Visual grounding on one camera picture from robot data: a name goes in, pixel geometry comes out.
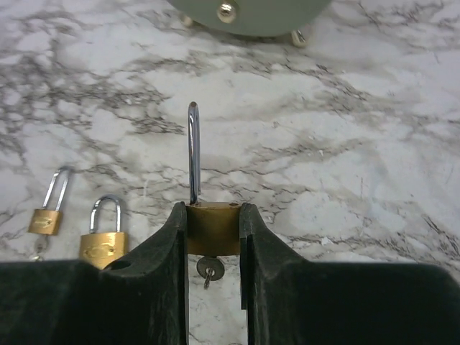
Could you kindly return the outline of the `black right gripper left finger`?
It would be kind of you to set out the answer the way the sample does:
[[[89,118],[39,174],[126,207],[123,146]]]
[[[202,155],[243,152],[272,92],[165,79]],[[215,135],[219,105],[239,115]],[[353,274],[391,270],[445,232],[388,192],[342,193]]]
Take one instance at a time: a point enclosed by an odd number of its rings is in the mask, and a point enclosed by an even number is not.
[[[3,344],[186,344],[187,213],[100,270],[78,259],[1,264]]]

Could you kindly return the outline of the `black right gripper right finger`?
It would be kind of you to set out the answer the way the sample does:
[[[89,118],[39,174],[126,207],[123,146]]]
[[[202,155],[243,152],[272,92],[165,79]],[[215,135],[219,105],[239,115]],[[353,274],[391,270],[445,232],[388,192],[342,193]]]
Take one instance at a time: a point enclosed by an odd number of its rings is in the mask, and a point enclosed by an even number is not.
[[[459,284],[431,264],[311,262],[239,213],[250,344],[457,344]]]

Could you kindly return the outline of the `small silver key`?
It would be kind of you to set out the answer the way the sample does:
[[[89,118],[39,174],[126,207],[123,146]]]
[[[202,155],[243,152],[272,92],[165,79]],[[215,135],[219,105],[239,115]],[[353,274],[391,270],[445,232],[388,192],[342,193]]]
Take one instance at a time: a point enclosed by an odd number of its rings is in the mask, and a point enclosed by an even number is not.
[[[196,269],[204,279],[205,290],[209,288],[211,282],[220,280],[225,274],[224,264],[218,257],[201,257],[197,261]]]

